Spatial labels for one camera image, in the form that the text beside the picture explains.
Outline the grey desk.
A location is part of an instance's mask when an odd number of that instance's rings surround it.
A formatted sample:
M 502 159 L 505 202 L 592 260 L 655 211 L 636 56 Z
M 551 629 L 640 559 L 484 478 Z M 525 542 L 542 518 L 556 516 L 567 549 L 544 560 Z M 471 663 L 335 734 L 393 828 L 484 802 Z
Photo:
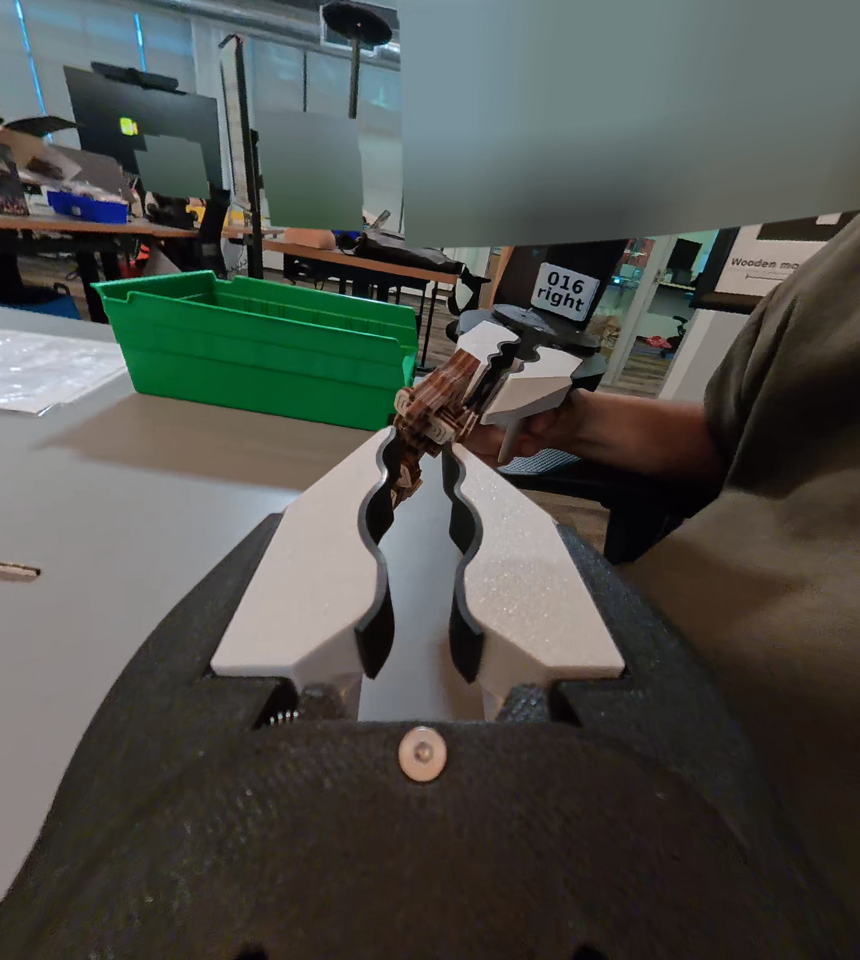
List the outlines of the grey desk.
M 131 957 L 106 925 L 161 921 L 164 958 L 190 931 L 220 956 L 278 946 L 273 914 L 222 931 L 296 870 L 286 904 L 345 885 L 364 839 L 388 867 L 364 891 L 364 932 L 325 935 L 323 956 L 535 958 L 534 893 L 512 889 L 515 843 L 471 865 L 435 822 L 436 788 L 405 785 L 388 730 L 258 726 L 269 679 L 220 678 L 211 648 L 275 528 L 272 515 L 366 433 L 136 395 L 121 377 L 40 419 L 0 413 L 0 562 L 42 570 L 0 581 L 0 901 L 24 864 L 81 738 L 54 822 L 63 852 L 30 867 L 4 915 L 0 958 Z M 376 784 L 334 793 L 363 735 Z

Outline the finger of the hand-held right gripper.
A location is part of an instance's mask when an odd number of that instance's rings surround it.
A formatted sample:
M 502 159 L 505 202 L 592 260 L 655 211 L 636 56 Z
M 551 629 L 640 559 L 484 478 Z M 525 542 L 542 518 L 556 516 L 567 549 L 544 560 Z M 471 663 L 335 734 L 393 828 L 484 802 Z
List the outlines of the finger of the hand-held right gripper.
M 520 334 L 493 320 L 483 320 L 461 335 L 455 353 L 457 411 L 496 409 L 498 397 L 519 371 L 522 348 Z
M 546 346 L 536 349 L 536 359 L 502 376 L 484 402 L 479 423 L 510 426 L 532 415 L 558 407 L 572 388 L 573 375 L 582 360 Z

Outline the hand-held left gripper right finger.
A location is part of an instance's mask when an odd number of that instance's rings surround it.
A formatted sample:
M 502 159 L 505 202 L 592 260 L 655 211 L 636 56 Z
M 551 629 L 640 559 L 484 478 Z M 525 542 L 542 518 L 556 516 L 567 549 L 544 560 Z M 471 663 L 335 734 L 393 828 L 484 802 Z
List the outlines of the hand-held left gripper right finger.
M 443 454 L 460 551 L 451 659 L 469 683 L 615 679 L 625 661 L 551 516 L 459 443 Z

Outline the white paper sheet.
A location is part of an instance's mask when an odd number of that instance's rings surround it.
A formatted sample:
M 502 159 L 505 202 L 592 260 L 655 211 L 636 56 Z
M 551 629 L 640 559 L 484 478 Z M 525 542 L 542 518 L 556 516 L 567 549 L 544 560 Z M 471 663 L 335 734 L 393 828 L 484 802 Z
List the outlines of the white paper sheet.
M 0 411 L 39 416 L 125 373 L 113 342 L 0 329 Z

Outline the person's right forearm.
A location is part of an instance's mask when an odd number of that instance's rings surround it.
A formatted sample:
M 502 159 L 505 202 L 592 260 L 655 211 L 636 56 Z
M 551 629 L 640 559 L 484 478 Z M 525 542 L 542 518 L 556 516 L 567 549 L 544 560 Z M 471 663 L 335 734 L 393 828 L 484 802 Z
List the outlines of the person's right forearm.
M 653 478 L 723 481 L 724 458 L 702 404 L 607 392 L 591 392 L 583 403 L 583 458 Z

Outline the background table with bag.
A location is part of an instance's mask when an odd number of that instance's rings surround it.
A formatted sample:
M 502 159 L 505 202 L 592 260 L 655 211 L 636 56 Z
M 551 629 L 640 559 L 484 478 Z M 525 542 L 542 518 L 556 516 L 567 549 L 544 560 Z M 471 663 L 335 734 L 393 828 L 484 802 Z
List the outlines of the background table with bag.
M 312 248 L 267 238 L 263 247 L 264 251 L 279 253 L 283 257 L 283 273 L 287 280 L 334 282 L 340 294 L 357 298 L 374 296 L 386 302 L 390 291 L 400 292 L 406 287 L 425 294 L 427 289 L 452 288 L 460 279 L 458 273 L 388 263 L 346 254 L 335 248 Z

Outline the black monitor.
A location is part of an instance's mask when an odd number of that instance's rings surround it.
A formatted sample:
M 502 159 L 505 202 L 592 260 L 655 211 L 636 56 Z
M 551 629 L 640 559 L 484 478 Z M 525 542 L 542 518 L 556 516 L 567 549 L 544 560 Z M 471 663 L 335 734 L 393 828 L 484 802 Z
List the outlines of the black monitor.
M 138 84 L 144 76 L 131 69 L 63 73 L 83 150 L 112 158 L 154 193 L 206 197 L 224 186 L 214 98 Z

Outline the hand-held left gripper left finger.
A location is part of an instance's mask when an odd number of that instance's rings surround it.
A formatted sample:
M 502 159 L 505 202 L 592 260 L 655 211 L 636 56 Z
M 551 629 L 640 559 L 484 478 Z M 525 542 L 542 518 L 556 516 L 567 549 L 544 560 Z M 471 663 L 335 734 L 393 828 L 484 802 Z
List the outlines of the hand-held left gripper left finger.
M 384 429 L 283 512 L 211 659 L 220 677 L 375 678 L 394 639 L 386 558 L 396 432 Z

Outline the long background wooden table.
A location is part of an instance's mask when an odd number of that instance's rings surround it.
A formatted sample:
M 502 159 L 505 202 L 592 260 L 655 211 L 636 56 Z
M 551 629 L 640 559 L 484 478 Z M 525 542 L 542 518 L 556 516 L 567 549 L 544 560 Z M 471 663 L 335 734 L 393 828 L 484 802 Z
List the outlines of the long background wooden table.
M 50 250 L 52 247 L 57 251 L 62 251 L 66 248 L 71 253 L 74 252 L 75 254 L 78 253 L 84 256 L 85 262 L 83 263 L 84 271 L 81 283 L 83 284 L 90 319 L 91 322 L 105 325 L 108 324 L 108 320 L 102 309 L 100 297 L 93 289 L 93 284 L 100 282 L 98 279 L 95 279 L 99 271 L 94 265 L 95 261 L 94 263 L 90 263 L 87 259 L 87 257 L 94 252 L 101 255 L 104 253 L 108 255 L 119 254 L 118 247 L 121 246 L 123 241 L 105 238 L 123 237 L 127 238 L 127 242 L 131 239 L 139 243 L 146 242 L 148 245 L 153 243 L 159 245 L 164 241 L 187 241 L 199 247 L 198 252 L 201 257 L 203 249 L 202 241 L 198 236 L 198 229 L 187 229 L 178 226 L 172 227 L 171 225 L 168 226 L 157 222 L 153 223 L 141 218 L 131 219 L 123 224 L 122 222 L 104 223 L 80 220 L 75 217 L 58 215 L 52 211 L 50 214 L 30 214 L 26 216 L 0 213 L 0 232 L 1 231 L 18 234 L 16 239 L 13 240 L 13 243 L 10 244 L 14 250 L 17 248 L 22 250 L 26 247 L 31 254 L 36 255 L 41 253 L 44 248 Z M 35 237 L 35 234 L 47 234 L 48 236 L 41 239 Z M 82 239 L 83 237 L 91 236 L 100 237 L 100 239 Z M 244 258 L 245 252 L 248 250 L 248 246 L 244 244 L 244 239 L 248 236 L 249 234 L 242 227 L 223 230 L 220 241 L 218 241 L 214 247 L 216 255 L 222 254 L 222 244 L 226 241 L 227 243 L 241 246 L 241 249 L 244 251 L 244 253 L 241 253 L 241 257 Z M 241 259 L 240 264 L 243 265 L 244 262 L 245 260 Z

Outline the black bag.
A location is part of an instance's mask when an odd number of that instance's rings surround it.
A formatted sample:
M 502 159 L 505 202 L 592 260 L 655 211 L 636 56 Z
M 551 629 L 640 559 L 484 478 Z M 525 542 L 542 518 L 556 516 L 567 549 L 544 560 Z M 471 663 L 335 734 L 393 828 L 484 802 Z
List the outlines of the black bag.
M 380 261 L 396 266 L 458 276 L 464 264 L 450 258 L 441 249 L 409 246 L 401 235 L 370 228 L 363 231 L 334 231 L 337 248 L 358 258 Z

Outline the wooden puzzle model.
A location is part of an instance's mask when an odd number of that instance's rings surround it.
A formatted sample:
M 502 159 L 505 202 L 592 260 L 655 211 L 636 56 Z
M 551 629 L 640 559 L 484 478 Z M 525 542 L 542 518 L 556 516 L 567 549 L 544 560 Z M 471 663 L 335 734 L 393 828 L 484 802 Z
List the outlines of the wooden puzzle model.
M 477 425 L 481 414 L 472 397 L 486 371 L 484 361 L 457 349 L 420 383 L 398 392 L 393 426 L 399 466 L 390 495 L 394 508 L 421 486 L 423 457 L 438 456 L 447 444 L 460 442 Z

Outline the person's right hand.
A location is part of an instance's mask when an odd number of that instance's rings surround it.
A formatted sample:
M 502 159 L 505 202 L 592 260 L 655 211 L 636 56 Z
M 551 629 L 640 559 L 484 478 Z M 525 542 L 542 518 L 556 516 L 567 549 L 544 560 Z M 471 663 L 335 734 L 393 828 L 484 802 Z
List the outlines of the person's right hand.
M 585 458 L 592 452 L 583 435 L 592 400 L 591 391 L 572 390 L 560 406 L 510 426 L 478 424 L 461 443 L 493 467 L 551 449 Z

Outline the small blue storage bin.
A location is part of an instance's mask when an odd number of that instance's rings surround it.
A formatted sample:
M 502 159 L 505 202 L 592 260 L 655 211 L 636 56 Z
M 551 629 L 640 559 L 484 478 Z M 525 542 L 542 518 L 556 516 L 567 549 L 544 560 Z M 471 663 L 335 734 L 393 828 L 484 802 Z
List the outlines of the small blue storage bin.
M 128 222 L 128 206 L 122 201 L 54 189 L 47 189 L 46 195 L 49 207 L 61 217 L 114 226 Z

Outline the person's olive shirt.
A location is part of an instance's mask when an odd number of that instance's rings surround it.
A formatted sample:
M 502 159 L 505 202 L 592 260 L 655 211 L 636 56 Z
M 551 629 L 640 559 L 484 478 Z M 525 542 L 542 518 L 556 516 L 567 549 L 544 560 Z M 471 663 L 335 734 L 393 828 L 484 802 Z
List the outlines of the person's olive shirt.
M 860 924 L 860 214 L 760 303 L 704 395 L 718 497 L 636 563 Z

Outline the black disc floor lamp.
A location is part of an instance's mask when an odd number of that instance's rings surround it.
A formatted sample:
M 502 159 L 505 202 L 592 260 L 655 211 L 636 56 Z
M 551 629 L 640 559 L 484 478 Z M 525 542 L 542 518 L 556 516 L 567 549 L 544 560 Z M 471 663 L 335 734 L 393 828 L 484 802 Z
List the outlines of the black disc floor lamp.
M 355 120 L 359 104 L 362 49 L 364 46 L 386 45 L 391 41 L 391 28 L 386 19 L 358 3 L 331 1 L 323 4 L 320 12 L 326 27 L 350 42 L 348 118 Z

